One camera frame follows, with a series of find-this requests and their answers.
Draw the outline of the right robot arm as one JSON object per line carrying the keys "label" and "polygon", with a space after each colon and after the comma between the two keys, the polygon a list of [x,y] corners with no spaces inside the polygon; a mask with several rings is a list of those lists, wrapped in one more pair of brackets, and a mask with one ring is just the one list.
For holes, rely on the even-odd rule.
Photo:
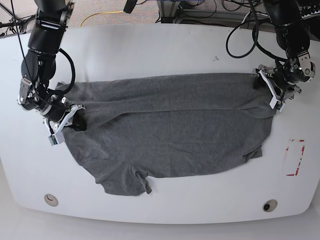
{"label": "right robot arm", "polygon": [[[72,106],[66,102],[65,96],[75,84],[76,70],[72,58],[61,48],[75,3],[72,0],[37,0],[35,3],[35,26],[21,64],[18,103],[25,111],[39,111],[48,123],[85,131],[87,124],[78,113],[67,118]],[[66,88],[51,89],[49,85],[56,72],[57,53],[68,60],[71,80]]]}

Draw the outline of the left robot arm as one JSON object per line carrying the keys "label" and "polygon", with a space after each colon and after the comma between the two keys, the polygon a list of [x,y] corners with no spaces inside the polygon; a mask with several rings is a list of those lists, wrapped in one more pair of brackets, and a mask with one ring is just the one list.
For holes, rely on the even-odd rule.
{"label": "left robot arm", "polygon": [[[286,100],[293,99],[301,93],[300,82],[309,82],[316,75],[316,66],[309,53],[310,35],[320,36],[320,2],[318,0],[265,0],[263,1],[267,17],[258,18],[255,5],[248,1],[250,13],[253,14],[253,45],[243,55],[233,55],[234,59],[247,57],[255,48],[274,60],[275,65],[260,65],[256,84],[267,86],[272,98],[269,103],[272,109],[280,110]],[[276,41],[285,51],[286,58],[274,55],[259,44],[260,26],[268,23],[274,27]]]}

